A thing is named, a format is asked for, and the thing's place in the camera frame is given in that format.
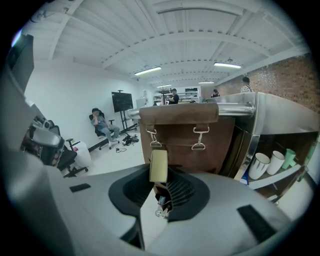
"office chair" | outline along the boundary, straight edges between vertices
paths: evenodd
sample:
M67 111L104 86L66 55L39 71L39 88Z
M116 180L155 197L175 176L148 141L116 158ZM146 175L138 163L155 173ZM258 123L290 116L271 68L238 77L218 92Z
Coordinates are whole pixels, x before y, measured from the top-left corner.
M58 134L60 136L60 129L59 126L55 125L52 121L50 122L50 128L49 131L55 134ZM65 168L67 168L67 170L69 171L68 174L64 175L64 178L67 177L76 177L76 174L81 172L82 170L85 170L86 172L88 172L88 168L87 167L82 167L77 169L76 167L73 167L71 169L70 165L73 164L75 162L75 158L77 156L77 152L74 151L73 146L77 145L78 143L80 143L80 141L72 144L71 141L73 140L73 138L68 138L66 139L66 141L69 143L71 150L69 150L66 146L63 146L63 152L62 155L60 157L60 161L57 165L57 168L62 171Z
M102 116L103 118L105 118L105 114L102 113L101 110L99 110L99 115ZM92 119L94 119L94 115L93 115L93 114L89 115L89 119L90 119L90 121L91 121ZM109 121L110 124L112 125L112 122L114 121L114 119L111 119L111 120L108 120L108 121ZM95 132L95 134L96 134L98 137L100 137L100 136L105 137L105 136L106 136L103 132L101 132L101 131L98 130L98 127L97 127L97 126L94 127L94 132ZM111 133L111 136L114 135L114 131L113 131L113 130L110 130L110 133ZM101 150L101 148L102 148L105 144L107 144L107 143L109 143L109 140L108 140L108 139L105 139L105 141L103 142L103 144L102 144L101 146L99 146L99 150Z

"white paper cup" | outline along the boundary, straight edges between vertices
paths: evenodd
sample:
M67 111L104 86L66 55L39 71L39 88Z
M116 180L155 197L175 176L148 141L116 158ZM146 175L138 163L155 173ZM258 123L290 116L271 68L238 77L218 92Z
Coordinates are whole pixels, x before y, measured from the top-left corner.
M279 171L282 164L284 163L284 161L285 161L285 156L283 154L281 154L279 151L273 151L271 162L266 172L270 175L276 174L277 171Z
M256 153L249 169L249 177L257 180L265 173L270 164L270 158L265 154Z

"metal buckle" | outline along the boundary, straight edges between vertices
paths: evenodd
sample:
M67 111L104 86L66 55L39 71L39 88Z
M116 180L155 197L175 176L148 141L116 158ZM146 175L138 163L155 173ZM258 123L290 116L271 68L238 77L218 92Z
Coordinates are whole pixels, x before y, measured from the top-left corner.
M145 130L151 135L152 142L150 143L150 146L154 148L161 148L162 144L159 141L157 141L157 138L156 138L157 130L154 129L154 132L148 131L147 129Z
M198 143L194 144L191 147L191 150L205 150L206 149L206 145L201 143L201 139L202 139L202 134L206 134L210 131L210 127L208 127L207 131L196 131L196 127L193 128L193 132L195 134L199 134L199 140Z

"brown leather bag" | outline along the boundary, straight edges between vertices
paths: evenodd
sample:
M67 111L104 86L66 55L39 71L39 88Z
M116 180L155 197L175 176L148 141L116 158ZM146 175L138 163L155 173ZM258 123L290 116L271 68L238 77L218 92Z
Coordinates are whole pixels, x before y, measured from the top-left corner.
M191 172L219 173L232 139L235 119L219 117L216 103L145 107L140 108L139 115L146 163L150 162L153 149L162 149L168 152L169 165L183 166ZM201 133L197 132L205 132L200 143Z

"person standing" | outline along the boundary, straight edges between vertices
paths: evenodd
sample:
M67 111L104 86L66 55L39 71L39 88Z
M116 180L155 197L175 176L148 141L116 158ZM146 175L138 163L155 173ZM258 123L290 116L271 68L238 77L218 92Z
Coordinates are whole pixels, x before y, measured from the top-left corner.
M214 89L213 94L211 95L211 98L215 98L215 97L220 97L220 94L217 89Z
M240 91L241 93L252 93L255 91L250 87L249 77L245 76L244 78L242 78L242 83L243 83L243 86L241 87L241 91Z
M167 96L167 100L169 101L169 105L171 104L178 104L179 102L179 95L177 94L177 90L176 89L172 89L172 97L168 97Z

